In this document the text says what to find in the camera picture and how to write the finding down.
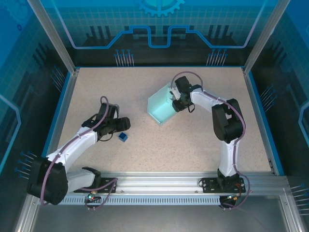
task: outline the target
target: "speckled tabletop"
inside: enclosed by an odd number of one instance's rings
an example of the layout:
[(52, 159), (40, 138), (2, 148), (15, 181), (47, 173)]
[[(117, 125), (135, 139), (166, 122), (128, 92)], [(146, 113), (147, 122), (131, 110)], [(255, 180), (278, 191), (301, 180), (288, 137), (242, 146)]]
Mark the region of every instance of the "speckled tabletop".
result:
[[(211, 113), (197, 106), (190, 114), (176, 114), (163, 126), (147, 115), (147, 100), (182, 71), (201, 75), (204, 89), (217, 96), (239, 101), (247, 131), (239, 145), (241, 171), (270, 171), (261, 134), (240, 68), (81, 68), (62, 130), (59, 145), (76, 134), (81, 124), (97, 113), (99, 99), (108, 97), (120, 106), (131, 128), (122, 142), (118, 133), (108, 142), (98, 142), (71, 167), (89, 166), (100, 171), (216, 171), (220, 163), (220, 141)], [(199, 80), (186, 75), (192, 84)]]

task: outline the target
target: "small blue block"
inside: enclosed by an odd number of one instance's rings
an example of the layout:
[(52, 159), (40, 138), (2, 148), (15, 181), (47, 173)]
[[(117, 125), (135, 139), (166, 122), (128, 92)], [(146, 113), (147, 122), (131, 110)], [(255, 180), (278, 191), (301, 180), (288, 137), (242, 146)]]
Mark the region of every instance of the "small blue block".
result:
[(123, 132), (120, 133), (120, 135), (118, 136), (118, 138), (122, 141), (125, 142), (127, 140), (127, 135)]

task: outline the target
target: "black mounting plate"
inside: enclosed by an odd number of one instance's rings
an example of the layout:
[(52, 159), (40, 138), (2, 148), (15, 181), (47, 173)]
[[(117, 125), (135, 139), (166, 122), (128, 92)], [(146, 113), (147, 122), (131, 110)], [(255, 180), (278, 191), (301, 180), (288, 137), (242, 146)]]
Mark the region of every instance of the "black mounting plate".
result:
[(237, 182), (235, 182), (230, 188), (227, 188), (225, 191), (221, 189), (216, 177), (202, 178), (199, 181), (200, 187), (203, 188), (203, 193), (239, 193), (239, 189), (235, 186), (235, 184), (243, 184), (243, 186), (240, 188), (241, 193), (246, 192), (243, 178), (239, 178)]
[[(106, 185), (107, 183), (111, 182), (112, 180), (114, 180), (115, 178), (103, 178), (101, 177), (101, 184), (100, 186)], [(109, 193), (111, 191), (113, 184), (108, 185), (106, 188), (103, 188), (101, 190), (98, 191), (98, 193)], [(117, 182), (116, 185), (114, 187), (114, 189), (112, 190), (112, 193), (116, 193), (116, 187), (117, 187)], [(74, 191), (75, 193), (89, 193), (90, 191), (85, 191), (85, 190), (76, 190)]]

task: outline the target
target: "work surface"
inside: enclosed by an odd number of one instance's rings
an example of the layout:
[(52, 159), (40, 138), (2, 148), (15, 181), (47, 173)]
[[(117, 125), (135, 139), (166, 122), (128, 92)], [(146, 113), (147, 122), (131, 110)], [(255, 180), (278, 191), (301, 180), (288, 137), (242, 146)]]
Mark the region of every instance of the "work surface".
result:
[[(147, 114), (147, 100), (182, 71), (198, 73), (204, 89), (225, 99), (238, 100), (247, 130), (239, 145), (241, 171), (270, 171), (261, 134), (241, 68), (81, 68), (77, 77), (59, 145), (76, 134), (81, 124), (96, 114), (100, 97), (120, 106), (131, 128), (122, 142), (119, 133), (107, 142), (97, 142), (71, 167), (89, 166), (100, 171), (216, 171), (220, 141), (213, 132), (212, 116), (196, 106), (193, 113), (177, 113), (163, 126)], [(191, 84), (199, 80), (186, 75)]]

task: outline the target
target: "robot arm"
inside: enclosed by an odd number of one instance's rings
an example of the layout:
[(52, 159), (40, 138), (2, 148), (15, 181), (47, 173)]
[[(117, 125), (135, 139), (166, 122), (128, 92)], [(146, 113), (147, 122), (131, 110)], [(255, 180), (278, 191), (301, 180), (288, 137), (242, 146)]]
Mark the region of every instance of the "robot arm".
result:
[[(67, 146), (61, 156), (53, 165), (44, 191), (44, 200), (51, 204), (60, 203), (68, 192), (75, 191), (83, 187), (98, 188), (101, 184), (101, 173), (95, 169), (84, 167), (77, 172), (68, 172), (72, 164), (92, 145), (98, 142), (102, 136), (113, 134), (115, 132), (126, 131), (130, 128), (130, 120), (127, 117), (118, 118), (119, 106), (109, 105), (107, 116), (101, 124), (94, 130), (86, 134), (83, 132), (89, 130), (98, 124), (103, 117), (107, 105), (101, 104), (98, 114), (93, 115), (86, 120), (77, 134), (79, 138)], [(27, 192), (33, 196), (40, 197), (42, 183), (47, 169), (51, 162), (59, 154), (60, 147), (55, 152), (46, 156), (38, 157), (32, 162)]]
[[(176, 87), (171, 88), (173, 95), (173, 108), (176, 112), (188, 108), (189, 112), (193, 112), (195, 104), (203, 107), (212, 113), (213, 129), (219, 140), (221, 140), (221, 162), (218, 169), (218, 184), (222, 190), (234, 187), (235, 182), (239, 180), (239, 175), (234, 169), (233, 151), (235, 141), (242, 135), (243, 127), (240, 119), (232, 111), (219, 101), (218, 97), (209, 94), (201, 89), (200, 85), (192, 86), (185, 76), (175, 81)], [(224, 100), (231, 104), (239, 113), (241, 110), (237, 100)], [(236, 143), (235, 165), (237, 165), (239, 141)]]

